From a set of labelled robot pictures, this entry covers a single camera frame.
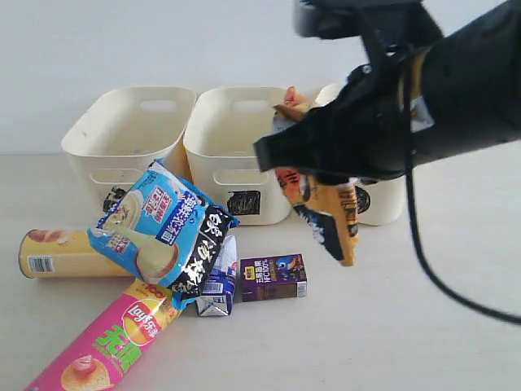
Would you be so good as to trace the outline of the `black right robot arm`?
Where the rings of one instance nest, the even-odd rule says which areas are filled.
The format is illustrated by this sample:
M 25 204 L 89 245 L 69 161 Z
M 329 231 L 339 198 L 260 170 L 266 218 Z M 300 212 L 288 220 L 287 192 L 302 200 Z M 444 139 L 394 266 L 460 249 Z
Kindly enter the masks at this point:
M 336 98 L 254 145 L 259 169 L 337 184 L 520 138 L 520 4 L 445 36 L 420 1 L 297 1 L 301 37 L 360 37 L 367 63 Z

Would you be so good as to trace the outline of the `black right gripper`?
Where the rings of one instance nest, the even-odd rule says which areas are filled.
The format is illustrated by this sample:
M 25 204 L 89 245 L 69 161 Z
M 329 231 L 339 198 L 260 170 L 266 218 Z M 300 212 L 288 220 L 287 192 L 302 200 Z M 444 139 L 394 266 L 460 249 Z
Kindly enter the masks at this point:
M 296 169 L 322 183 L 406 175 L 426 162 L 413 121 L 413 100 L 421 95 L 421 81 L 420 63 L 406 63 L 384 74 L 363 65 L 324 106 L 301 114 L 278 105 L 277 112 L 296 120 L 255 142 L 260 171 Z

